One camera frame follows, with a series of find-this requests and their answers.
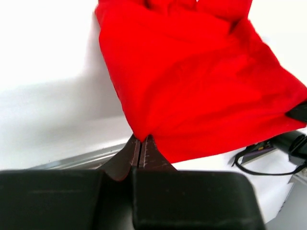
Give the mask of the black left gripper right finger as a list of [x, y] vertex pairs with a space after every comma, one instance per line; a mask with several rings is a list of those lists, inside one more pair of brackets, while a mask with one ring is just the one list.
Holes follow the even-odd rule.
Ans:
[[148, 136], [141, 144], [139, 168], [154, 171], [176, 171], [172, 164], [160, 153], [152, 136]]

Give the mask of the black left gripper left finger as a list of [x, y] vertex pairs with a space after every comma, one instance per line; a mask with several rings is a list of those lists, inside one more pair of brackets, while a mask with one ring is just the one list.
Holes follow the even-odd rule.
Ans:
[[123, 149], [98, 169], [114, 181], [123, 181], [128, 176], [131, 167], [138, 165], [140, 149], [141, 142], [132, 135]]

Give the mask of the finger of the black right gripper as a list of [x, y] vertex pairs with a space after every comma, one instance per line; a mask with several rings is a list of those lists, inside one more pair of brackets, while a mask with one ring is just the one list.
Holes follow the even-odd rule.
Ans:
[[307, 102], [302, 102], [299, 105], [295, 106], [289, 110], [285, 115], [291, 119], [307, 122]]

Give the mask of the red t-shirt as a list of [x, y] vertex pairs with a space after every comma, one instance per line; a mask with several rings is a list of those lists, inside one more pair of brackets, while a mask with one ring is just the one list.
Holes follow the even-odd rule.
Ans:
[[139, 140], [171, 163], [304, 128], [307, 99], [248, 19], [249, 0], [101, 0], [99, 44]]

